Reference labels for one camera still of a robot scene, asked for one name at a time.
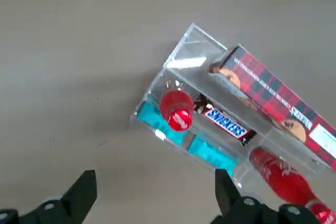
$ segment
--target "red plaid box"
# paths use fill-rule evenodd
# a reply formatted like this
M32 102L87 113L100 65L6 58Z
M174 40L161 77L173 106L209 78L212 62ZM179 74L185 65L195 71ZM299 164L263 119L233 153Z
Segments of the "red plaid box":
M261 111L336 170L336 130L242 46L228 51L209 73L246 105Z

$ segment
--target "red bottle cap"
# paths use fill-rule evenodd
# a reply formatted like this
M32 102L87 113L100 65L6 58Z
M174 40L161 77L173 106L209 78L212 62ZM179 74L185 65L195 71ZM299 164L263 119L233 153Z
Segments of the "red bottle cap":
M176 110L168 118L169 126L175 131L186 131L192 124L193 118L190 111Z
M306 204L306 207L316 216L322 224L335 224L335 213L320 200L315 199Z
M160 112L175 131L186 131L193 121L194 103L188 93L172 89L160 101Z

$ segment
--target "red coca-cola bottle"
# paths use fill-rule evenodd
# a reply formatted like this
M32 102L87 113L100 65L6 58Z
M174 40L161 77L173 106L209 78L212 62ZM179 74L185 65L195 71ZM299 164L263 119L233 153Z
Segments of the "red coca-cola bottle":
M191 126L193 106L190 95L182 90L179 82L175 82L174 85L171 82L166 83L160 101L160 112L173 130L186 131Z
M307 207L323 224L335 224L336 215L312 192L309 184L296 169L263 147L249 156L254 168L283 200Z

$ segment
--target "white label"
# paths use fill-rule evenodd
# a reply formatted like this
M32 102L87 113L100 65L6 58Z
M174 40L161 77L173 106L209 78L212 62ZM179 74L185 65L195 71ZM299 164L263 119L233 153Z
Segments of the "white label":
M333 157L336 157L336 137L327 131L321 124L318 124L309 136Z

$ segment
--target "chocolate bar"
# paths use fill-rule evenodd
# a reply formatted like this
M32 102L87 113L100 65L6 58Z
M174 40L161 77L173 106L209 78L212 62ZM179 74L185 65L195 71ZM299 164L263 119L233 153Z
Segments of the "chocolate bar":
M240 140L244 146L256 135L254 130L242 126L230 118L223 110L215 108L211 101L203 94L200 94L194 102L194 111L204 115L229 135Z

